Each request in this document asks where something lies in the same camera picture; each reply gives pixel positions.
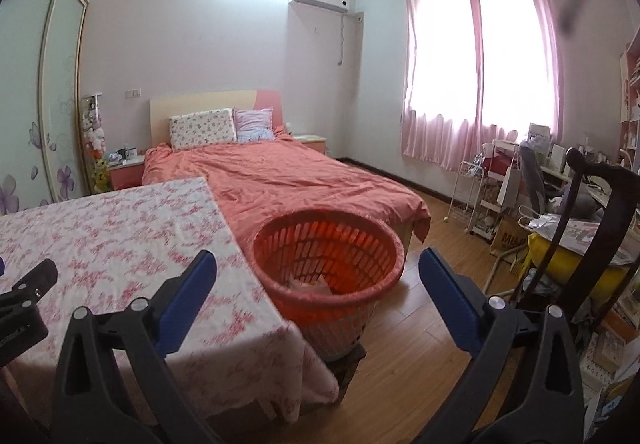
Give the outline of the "floral white pillow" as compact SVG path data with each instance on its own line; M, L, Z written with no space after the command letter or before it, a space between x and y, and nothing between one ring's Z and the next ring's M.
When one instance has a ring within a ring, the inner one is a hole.
M236 132L231 108L216 108L204 112L171 116L170 144L175 151L235 143Z

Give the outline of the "dark wooden chair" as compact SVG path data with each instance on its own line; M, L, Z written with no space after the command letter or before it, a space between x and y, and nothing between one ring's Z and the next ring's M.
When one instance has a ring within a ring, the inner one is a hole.
M626 263L626 259L617 256L617 253L639 206L639 176L620 166L590 163L578 149L569 149L565 161L574 171L574 177L565 196L562 215L556 223L544 257L536 266L536 273L528 284L518 283L510 301L519 307L528 307L533 301L535 288L542 275L547 273L556 251L564 248L576 253L580 260L554 303L572 319L596 288L606 269ZM600 178L611 186L608 202L598 223L579 221L572 217L582 179L586 177Z

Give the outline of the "floral pink white tablecloth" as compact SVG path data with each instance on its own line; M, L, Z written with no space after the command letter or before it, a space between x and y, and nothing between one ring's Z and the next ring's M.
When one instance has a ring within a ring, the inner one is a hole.
M266 295L206 182L188 179L2 218L3 288L44 259L58 269L56 284L39 302L48 337L9 367L32 416L50 419L55 367L76 308L113 312L151 297L201 250L215 256L216 283L167 360L192 406L209 417L270 402L292 422L304 405L334 402L332 372Z

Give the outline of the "right nightstand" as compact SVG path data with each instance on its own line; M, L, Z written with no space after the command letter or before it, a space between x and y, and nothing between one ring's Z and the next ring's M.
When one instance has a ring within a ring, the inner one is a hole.
M293 139L321 154L326 154L326 138L315 134L294 134Z

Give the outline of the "pink window curtain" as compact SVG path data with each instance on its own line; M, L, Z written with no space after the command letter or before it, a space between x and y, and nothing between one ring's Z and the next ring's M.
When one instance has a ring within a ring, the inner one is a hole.
M401 153L454 170L533 123L563 135L553 0L406 0Z

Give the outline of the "grey office chair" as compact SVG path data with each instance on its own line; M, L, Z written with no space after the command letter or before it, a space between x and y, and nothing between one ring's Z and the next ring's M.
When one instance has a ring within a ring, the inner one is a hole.
M521 171L532 209L543 215L548 211L549 200L544 185L544 176L536 160L535 152L527 141L523 141L518 148L518 155L520 155Z

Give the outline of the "orange plastic laundry basket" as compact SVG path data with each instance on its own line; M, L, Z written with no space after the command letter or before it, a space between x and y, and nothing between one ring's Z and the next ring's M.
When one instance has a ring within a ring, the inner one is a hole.
M247 253L272 303L326 362L358 346L378 302L399 282L405 257L386 223L338 209L273 218Z

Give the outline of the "pink striped pillow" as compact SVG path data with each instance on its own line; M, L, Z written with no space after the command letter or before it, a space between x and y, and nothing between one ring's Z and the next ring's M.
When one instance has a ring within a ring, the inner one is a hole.
M273 108L241 110L233 108L236 141L241 144L259 141L273 141Z

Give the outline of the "sliding wardrobe with flower print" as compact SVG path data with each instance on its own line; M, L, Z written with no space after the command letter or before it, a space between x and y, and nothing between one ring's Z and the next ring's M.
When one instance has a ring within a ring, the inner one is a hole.
M1 212L88 192L79 126L86 0L1 1Z

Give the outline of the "bed with salmon duvet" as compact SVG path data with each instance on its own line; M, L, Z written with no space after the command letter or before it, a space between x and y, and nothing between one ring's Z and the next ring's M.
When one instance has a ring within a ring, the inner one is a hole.
M145 154L142 183L203 178L239 246L283 212L336 208L407 224L420 241L431 227L424 200L393 180L348 166L280 132L271 141L219 143L175 151L162 143Z

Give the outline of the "wall power socket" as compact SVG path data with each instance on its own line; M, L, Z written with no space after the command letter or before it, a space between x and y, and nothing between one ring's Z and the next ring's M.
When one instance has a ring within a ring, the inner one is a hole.
M126 96L127 99L140 98L141 97L141 90L140 89L127 90L126 93L125 93L125 96Z

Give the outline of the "pink left nightstand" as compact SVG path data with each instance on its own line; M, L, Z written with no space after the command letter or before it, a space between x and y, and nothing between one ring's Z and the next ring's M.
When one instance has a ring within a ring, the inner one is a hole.
M131 159L108 165L111 186L114 191L130 189L142 184L144 172L144 156L138 155Z

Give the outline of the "plush toy display tube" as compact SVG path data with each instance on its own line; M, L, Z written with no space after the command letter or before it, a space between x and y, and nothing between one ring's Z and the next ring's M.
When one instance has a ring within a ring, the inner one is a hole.
M101 93L94 93L80 99L82 149L92 193L105 193L111 190L105 159L105 133L99 110L100 97Z

